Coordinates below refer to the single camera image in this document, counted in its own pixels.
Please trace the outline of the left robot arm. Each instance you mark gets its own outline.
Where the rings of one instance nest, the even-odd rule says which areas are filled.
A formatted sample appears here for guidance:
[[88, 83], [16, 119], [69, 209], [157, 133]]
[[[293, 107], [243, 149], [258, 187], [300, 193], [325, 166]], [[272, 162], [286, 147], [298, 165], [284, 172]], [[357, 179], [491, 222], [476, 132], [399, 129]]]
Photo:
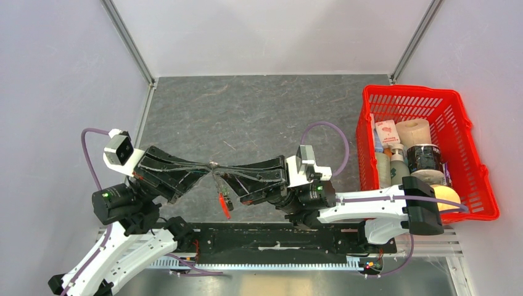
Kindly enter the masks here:
[[211, 172], [210, 165], [166, 154], [156, 147], [135, 149], [131, 144], [104, 147], [108, 168], [132, 180], [92, 195], [95, 215], [105, 233], [73, 269], [50, 278], [55, 295], [115, 295], [131, 278], [158, 258], [196, 244], [194, 230], [180, 216], [166, 220], [152, 238], [128, 249], [155, 227], [160, 218], [156, 197], [173, 200]]

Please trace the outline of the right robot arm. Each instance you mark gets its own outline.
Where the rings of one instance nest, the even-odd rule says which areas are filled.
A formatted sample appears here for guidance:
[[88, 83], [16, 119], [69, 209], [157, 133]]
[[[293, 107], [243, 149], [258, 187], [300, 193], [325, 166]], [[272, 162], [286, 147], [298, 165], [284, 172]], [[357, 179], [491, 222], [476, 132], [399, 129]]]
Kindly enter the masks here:
[[399, 185], [336, 192], [332, 171], [313, 157], [279, 156], [264, 162], [225, 166], [211, 162], [213, 177], [224, 181], [244, 205], [271, 204], [296, 228], [362, 220], [357, 247], [372, 252], [400, 234], [434, 236], [443, 223], [434, 190], [415, 177]]

